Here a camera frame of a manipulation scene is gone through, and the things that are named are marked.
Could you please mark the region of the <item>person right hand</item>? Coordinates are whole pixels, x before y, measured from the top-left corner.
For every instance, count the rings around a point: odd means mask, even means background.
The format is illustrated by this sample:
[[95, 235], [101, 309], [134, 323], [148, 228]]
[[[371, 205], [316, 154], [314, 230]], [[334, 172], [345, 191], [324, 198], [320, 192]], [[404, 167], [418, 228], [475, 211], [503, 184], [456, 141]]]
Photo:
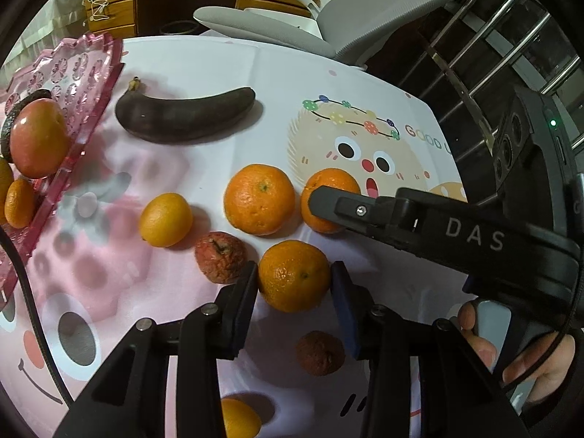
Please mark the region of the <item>person right hand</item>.
[[[460, 332], [480, 357], [483, 364], [486, 367], [491, 367], [497, 356], [497, 349], [492, 343], [473, 333], [472, 329], [476, 322], [476, 310], [473, 303], [469, 301], [459, 309], [457, 322]], [[510, 384], [534, 365], [542, 354], [548, 350], [556, 336], [556, 332], [545, 335], [520, 354], [503, 372], [504, 384]], [[526, 400], [526, 404], [541, 403], [560, 387], [568, 375], [575, 352], [575, 339], [572, 335], [566, 334], [552, 355], [530, 375], [530, 379], [534, 380], [534, 386]]]

